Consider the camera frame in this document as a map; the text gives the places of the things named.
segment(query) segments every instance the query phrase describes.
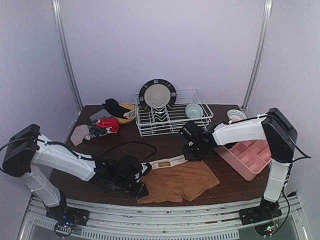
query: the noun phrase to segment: light blue bowl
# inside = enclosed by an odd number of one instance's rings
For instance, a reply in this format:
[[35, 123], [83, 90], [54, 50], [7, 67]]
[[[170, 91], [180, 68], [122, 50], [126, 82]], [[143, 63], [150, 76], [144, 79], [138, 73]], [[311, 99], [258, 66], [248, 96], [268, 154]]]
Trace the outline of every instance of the light blue bowl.
[[185, 114], [189, 119], [201, 118], [204, 115], [204, 110], [200, 105], [190, 103], [185, 107]]

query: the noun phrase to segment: bowl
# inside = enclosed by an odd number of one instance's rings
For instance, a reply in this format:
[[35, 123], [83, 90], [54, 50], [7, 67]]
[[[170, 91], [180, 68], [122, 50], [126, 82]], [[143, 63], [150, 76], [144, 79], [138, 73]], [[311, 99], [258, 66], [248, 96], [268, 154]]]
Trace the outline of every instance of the bowl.
[[185, 107], [185, 114], [189, 119], [201, 118], [204, 115], [204, 110], [199, 104], [190, 103]]
[[240, 121], [240, 120], [244, 120], [247, 119], [247, 115], [240, 110], [237, 109], [231, 109], [227, 112], [227, 116], [229, 118], [229, 120], [236, 122], [236, 121]]

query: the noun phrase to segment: pink container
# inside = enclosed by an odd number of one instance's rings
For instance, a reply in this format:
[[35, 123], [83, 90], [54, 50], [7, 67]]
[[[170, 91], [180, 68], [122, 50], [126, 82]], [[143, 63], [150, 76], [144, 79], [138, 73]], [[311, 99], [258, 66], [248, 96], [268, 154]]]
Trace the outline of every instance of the pink container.
[[247, 181], [254, 179], [271, 161], [266, 140], [243, 141], [230, 149], [219, 146], [214, 150]]

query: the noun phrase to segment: wooden table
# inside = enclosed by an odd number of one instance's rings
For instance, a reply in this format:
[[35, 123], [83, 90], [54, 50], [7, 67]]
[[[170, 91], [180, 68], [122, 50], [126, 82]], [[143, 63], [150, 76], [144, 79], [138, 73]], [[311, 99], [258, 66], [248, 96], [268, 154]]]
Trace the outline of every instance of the wooden table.
[[[101, 105], [85, 106], [75, 124], [75, 127], [82, 124], [89, 125], [89, 116], [98, 112], [102, 108], [103, 106]], [[210, 108], [214, 114], [214, 117], [211, 119], [211, 124], [218, 124], [228, 121], [228, 110], [238, 109], [239, 107], [236, 105], [210, 105]], [[149, 161], [178, 156], [183, 153], [183, 145], [187, 143], [187, 141], [179, 134], [141, 137], [136, 123], [131, 122], [120, 125], [120, 130], [117, 134], [95, 137], [90, 141], [85, 140], [77, 147], [75, 147], [70, 141], [69, 136], [66, 144], [71, 149], [79, 153], [99, 156], [105, 150], [127, 141], [142, 141], [157, 146], [157, 153], [152, 156]], [[125, 155], [133, 155], [138, 159], [142, 159], [151, 151], [153, 151], [153, 149], [148, 149], [146, 146], [127, 144], [108, 153], [105, 158], [117, 160]], [[124, 192], [117, 189], [106, 189], [102, 192], [102, 190], [97, 186], [81, 181], [75, 176], [56, 169], [52, 172], [50, 181], [56, 187], [63, 190], [66, 197], [69, 199], [123, 206], [198, 206], [246, 201], [261, 198], [263, 196], [269, 175], [268, 167], [266, 167], [254, 180], [246, 181], [216, 153], [214, 153], [212, 157], [204, 160], [204, 162], [217, 176], [220, 184], [212, 189], [206, 190], [201, 196], [192, 202], [183, 200], [181, 203], [162, 202], [137, 204], [135, 199]]]

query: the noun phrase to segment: pile of clothes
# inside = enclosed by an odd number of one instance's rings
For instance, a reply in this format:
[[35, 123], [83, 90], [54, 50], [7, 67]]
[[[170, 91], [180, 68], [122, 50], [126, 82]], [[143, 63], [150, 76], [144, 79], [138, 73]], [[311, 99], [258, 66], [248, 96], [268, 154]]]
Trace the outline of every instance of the pile of clothes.
[[108, 134], [116, 134], [119, 131], [120, 119], [134, 119], [136, 111], [122, 107], [113, 98], [105, 100], [102, 104], [104, 109], [90, 116], [91, 125], [77, 126], [72, 135], [71, 142], [78, 146], [83, 140], [90, 140], [95, 137], [102, 137]]

